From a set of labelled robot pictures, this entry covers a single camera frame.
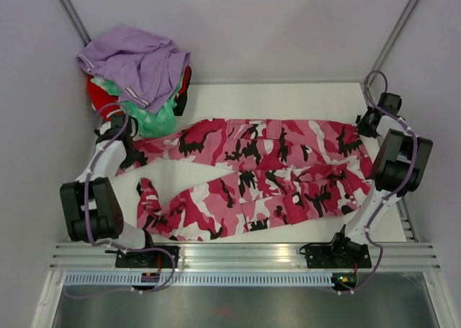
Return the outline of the pink camouflage trousers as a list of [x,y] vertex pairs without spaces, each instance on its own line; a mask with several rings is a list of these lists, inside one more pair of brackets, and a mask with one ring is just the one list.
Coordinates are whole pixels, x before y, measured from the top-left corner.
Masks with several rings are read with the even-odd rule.
[[212,241],[344,216],[370,191],[372,160],[347,123],[215,118],[135,147],[139,167],[168,159],[228,171],[166,205],[152,181],[138,181],[138,228],[174,241]]

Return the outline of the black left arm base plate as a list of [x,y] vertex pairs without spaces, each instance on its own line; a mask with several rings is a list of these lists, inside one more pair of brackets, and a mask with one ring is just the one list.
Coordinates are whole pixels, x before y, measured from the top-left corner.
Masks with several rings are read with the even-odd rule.
[[160,246],[161,251],[122,252],[116,251],[116,268],[172,268],[179,260],[179,247]]

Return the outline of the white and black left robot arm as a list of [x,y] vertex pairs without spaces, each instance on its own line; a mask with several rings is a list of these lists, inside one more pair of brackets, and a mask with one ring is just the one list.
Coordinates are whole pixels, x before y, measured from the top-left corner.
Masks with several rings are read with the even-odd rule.
[[132,251],[132,261],[148,268],[157,258],[152,238],[125,222],[111,184],[119,171],[143,157],[134,146],[137,131],[128,115],[113,115],[97,128],[94,155],[75,181],[61,185],[60,198],[71,241]]

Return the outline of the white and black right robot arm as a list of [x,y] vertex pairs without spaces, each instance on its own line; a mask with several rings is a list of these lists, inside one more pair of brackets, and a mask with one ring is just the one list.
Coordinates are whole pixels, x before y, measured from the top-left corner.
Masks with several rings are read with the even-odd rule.
[[398,115],[402,99],[383,92],[359,121],[359,133],[384,140],[372,164],[372,187],[354,217],[337,232],[328,249],[336,267],[346,267],[371,243],[371,233],[389,208],[421,184],[433,141],[416,135]]

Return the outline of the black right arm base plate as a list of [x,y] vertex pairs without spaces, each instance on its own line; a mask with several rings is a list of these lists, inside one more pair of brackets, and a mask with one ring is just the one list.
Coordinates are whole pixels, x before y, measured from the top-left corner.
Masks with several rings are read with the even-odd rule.
[[372,262],[366,245],[333,247],[329,244],[305,244],[299,248],[309,269],[370,269]]

